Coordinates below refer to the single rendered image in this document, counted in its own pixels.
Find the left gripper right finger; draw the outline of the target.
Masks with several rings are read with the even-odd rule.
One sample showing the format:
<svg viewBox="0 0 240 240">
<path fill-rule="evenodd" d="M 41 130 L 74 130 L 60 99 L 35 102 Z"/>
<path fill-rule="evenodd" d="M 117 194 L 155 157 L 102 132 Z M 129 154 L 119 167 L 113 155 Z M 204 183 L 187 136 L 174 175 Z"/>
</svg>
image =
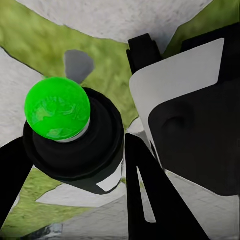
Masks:
<svg viewBox="0 0 240 240">
<path fill-rule="evenodd" d="M 210 240 L 140 137 L 125 133 L 129 240 Z M 156 222 L 145 220 L 140 171 Z"/>
</svg>

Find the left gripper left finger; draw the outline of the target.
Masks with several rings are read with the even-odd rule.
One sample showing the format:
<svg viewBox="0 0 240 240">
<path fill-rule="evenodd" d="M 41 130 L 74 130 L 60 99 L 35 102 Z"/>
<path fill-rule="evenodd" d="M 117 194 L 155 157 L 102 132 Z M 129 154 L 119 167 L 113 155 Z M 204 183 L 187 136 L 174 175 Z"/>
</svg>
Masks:
<svg viewBox="0 0 240 240">
<path fill-rule="evenodd" d="M 33 167 L 34 163 L 27 155 L 23 136 L 0 148 L 0 229 Z"/>
</svg>

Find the insectifuge atomizer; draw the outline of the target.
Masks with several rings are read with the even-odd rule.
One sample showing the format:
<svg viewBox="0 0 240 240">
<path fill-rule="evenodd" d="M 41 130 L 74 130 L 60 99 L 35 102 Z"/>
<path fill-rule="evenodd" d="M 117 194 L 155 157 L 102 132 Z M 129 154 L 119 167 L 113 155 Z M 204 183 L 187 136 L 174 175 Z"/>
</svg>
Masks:
<svg viewBox="0 0 240 240">
<path fill-rule="evenodd" d="M 92 57 L 72 49 L 63 58 L 65 77 L 47 77 L 26 95 L 23 144 L 50 178 L 107 195 L 124 176 L 122 116 L 105 95 L 79 85 L 96 67 Z"/>
</svg>

